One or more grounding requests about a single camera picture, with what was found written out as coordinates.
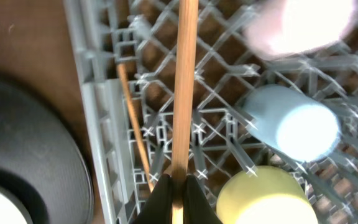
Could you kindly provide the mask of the light blue plastic cup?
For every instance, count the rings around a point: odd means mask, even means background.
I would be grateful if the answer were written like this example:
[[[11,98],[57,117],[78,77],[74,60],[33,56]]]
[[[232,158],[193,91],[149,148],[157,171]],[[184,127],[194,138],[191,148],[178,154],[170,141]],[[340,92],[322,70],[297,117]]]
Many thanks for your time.
[[[300,162],[330,154],[340,142],[340,124],[324,104],[281,85],[254,90],[242,110],[253,117],[248,132],[266,145]]]

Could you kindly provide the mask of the yellow small plate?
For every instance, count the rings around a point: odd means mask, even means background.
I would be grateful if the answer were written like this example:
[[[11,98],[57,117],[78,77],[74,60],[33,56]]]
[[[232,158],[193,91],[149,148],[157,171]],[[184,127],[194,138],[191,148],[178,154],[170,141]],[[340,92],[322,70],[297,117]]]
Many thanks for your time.
[[[221,189],[216,213],[222,223],[318,224],[299,183],[288,172],[258,166],[255,174],[241,171]]]

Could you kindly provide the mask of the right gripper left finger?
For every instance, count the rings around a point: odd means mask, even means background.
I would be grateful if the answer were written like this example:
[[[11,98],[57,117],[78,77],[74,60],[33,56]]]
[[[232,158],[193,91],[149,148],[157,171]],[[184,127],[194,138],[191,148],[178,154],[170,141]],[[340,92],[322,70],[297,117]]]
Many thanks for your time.
[[[170,224],[172,222],[172,202],[172,178],[168,174],[163,174],[132,224]]]

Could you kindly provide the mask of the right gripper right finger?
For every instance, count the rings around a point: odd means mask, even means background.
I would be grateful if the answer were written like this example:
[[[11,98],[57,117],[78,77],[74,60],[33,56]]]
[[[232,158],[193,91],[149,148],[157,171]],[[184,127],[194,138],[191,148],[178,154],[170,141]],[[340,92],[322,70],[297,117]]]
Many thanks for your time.
[[[209,205],[195,176],[186,177],[182,196],[185,224],[222,224]]]

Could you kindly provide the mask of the wooden chopstick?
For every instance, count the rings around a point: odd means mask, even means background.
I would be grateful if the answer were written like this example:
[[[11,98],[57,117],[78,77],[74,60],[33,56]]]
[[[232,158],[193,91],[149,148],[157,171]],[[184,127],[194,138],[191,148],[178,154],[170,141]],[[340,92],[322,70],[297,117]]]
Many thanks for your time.
[[[173,224],[184,222],[181,189],[187,175],[190,148],[197,24],[198,1],[180,0],[173,107]]]
[[[126,66],[124,64],[120,63],[117,65],[117,74],[120,79],[122,89],[124,92],[124,96],[126,99],[127,110],[129,113],[129,119],[131,121],[131,125],[134,130],[134,136],[135,136],[135,140],[136,140],[137,147],[139,150],[142,166],[144,168],[147,184],[149,186],[150,192],[152,192],[154,189],[154,184],[150,180],[149,160],[147,158],[147,153],[146,153],[146,149],[145,149],[145,146],[143,143],[143,138],[142,138],[143,135],[141,133],[139,122],[138,122],[137,115],[136,115],[135,108],[134,108],[134,104],[132,102],[131,92],[129,89],[129,85],[127,83],[128,79],[127,79],[127,73],[126,73]]]

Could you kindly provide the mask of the pink plastic cup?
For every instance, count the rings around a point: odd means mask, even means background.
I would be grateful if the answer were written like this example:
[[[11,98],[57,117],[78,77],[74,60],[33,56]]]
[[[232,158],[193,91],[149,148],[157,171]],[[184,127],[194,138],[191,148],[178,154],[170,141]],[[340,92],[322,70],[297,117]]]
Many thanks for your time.
[[[334,45],[357,20],[358,0],[268,0],[242,33],[256,56],[276,60]]]

